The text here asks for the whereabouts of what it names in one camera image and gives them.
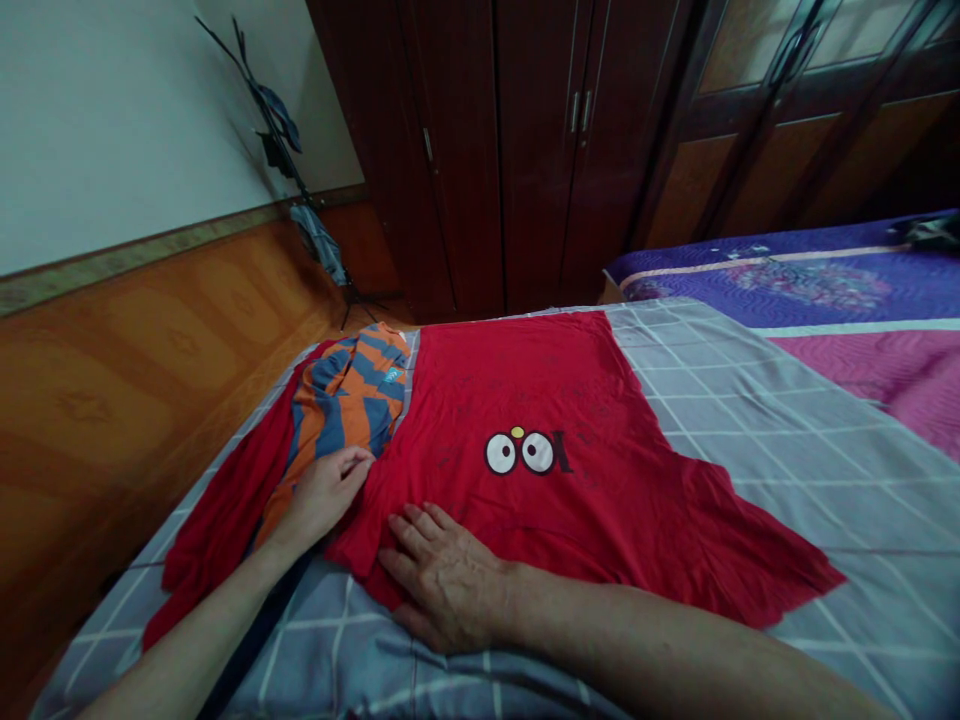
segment gray plaid bed sheet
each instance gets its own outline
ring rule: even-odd
[[[580,311],[597,308],[547,312]],[[771,633],[904,717],[960,711],[960,467],[706,305],[668,298],[600,311],[674,448],[724,465],[740,495],[823,548],[849,578]],[[407,339],[409,408],[419,333]],[[289,373],[73,640],[34,717],[74,716],[137,660],[144,625],[165,598],[162,563],[178,528]],[[343,569],[317,559],[227,716],[348,713],[621,714],[583,682],[521,654],[431,653]]]

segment red cloth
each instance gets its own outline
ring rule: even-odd
[[[243,560],[263,508],[290,460],[294,434],[291,408],[300,377],[304,368],[333,344],[321,343],[297,365],[283,394],[230,453],[183,524],[164,561],[162,585],[172,594],[147,623],[144,652]]]
[[[393,609],[390,513],[434,502],[496,555],[766,627],[842,583],[827,557],[675,453],[603,312],[425,328],[409,415],[327,557]]]

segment adult hand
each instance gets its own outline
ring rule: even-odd
[[[498,640],[512,602],[512,566],[431,503],[391,515],[390,529],[409,555],[380,551],[380,562],[419,607],[394,619],[435,652],[476,652]]]
[[[373,453],[351,446],[314,460],[300,476],[293,500],[267,542],[299,557],[330,532],[363,487]]]

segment door handle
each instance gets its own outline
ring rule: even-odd
[[[430,144],[430,131],[423,128],[423,144],[427,148],[427,160],[433,165],[433,146]]]
[[[580,91],[573,94],[573,109],[570,111],[570,132],[577,131],[577,110],[580,109]]]
[[[580,126],[580,132],[586,132],[587,125],[590,124],[590,96],[593,90],[587,90],[587,96],[583,99],[583,124]]]
[[[819,21],[811,28],[812,32],[807,36],[807,42],[803,45],[803,55],[793,63],[793,66],[786,73],[786,76],[783,78],[785,83],[790,82],[800,74],[803,66],[806,65],[807,60],[810,59],[813,49],[817,46],[817,43],[820,42],[820,36],[823,34],[825,28],[826,25]]]
[[[803,28],[800,28],[790,36],[790,39],[787,41],[787,46],[783,49],[783,52],[780,53],[780,57],[777,58],[774,65],[773,74],[770,76],[770,87],[778,85],[783,79],[784,71],[787,69],[787,66],[790,65],[790,58],[797,51],[797,48],[800,47],[802,40]]]

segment decorative border trim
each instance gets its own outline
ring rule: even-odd
[[[313,194],[321,208],[361,202],[365,183]],[[0,278],[0,317],[287,216],[293,199],[243,210]]]

